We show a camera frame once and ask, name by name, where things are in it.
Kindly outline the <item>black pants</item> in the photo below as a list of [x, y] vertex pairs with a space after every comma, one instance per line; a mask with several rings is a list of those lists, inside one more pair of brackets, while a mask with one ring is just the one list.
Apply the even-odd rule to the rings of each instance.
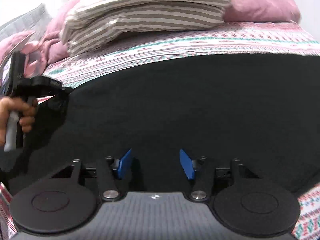
[[1, 153], [11, 194], [80, 159], [131, 149], [130, 187], [186, 191], [178, 154], [239, 158], [300, 194], [319, 182], [319, 57], [229, 54], [144, 64], [40, 104], [25, 150]]

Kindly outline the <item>pink comforter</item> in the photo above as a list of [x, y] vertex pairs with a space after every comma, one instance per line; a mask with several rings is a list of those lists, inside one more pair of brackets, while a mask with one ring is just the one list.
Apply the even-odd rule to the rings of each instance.
[[[31, 40], [40, 30], [39, 27], [23, 26], [20, 31], [17, 21], [11, 23], [13, 30], [6, 31], [8, 37], [1, 38], [1, 64], [18, 46], [22, 46], [23, 53], [35, 55], [34, 66], [38, 63], [47, 65], [61, 61], [69, 57], [67, 46], [60, 41], [59, 31], [62, 30], [63, 22], [69, 12], [81, 0], [69, 0], [58, 7], [59, 15], [50, 20], [48, 24], [41, 23], [44, 33]], [[294, 0], [231, 0], [231, 6], [226, 9], [223, 16], [226, 22], [298, 22], [300, 11]]]

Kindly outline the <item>grey bed headboard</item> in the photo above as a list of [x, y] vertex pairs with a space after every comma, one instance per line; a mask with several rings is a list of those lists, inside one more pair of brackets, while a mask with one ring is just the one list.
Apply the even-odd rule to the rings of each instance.
[[48, 14], [46, 7], [41, 4], [35, 9], [7, 22], [1, 26], [1, 40], [22, 31], [31, 30], [34, 32], [31, 41], [39, 41], [44, 33], [46, 27], [52, 20]]

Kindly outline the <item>beige striped pillow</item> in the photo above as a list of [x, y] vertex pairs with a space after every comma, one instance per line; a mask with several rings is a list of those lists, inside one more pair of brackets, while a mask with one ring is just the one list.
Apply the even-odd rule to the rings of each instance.
[[211, 29], [231, 0], [81, 0], [60, 32], [69, 55], [99, 48], [123, 33]]

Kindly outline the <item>patterned red green bedsheet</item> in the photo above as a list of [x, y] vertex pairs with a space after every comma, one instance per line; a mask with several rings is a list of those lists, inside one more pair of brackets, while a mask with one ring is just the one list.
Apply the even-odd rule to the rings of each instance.
[[[68, 57], [49, 65], [45, 76], [77, 87], [107, 74], [155, 62], [186, 57], [229, 54], [281, 54], [319, 57], [319, 43], [293, 23], [226, 23], [207, 31], [139, 34], [107, 48]], [[127, 177], [129, 189], [136, 180]], [[1, 239], [12, 239], [17, 230], [9, 215], [13, 194], [1, 186]]]

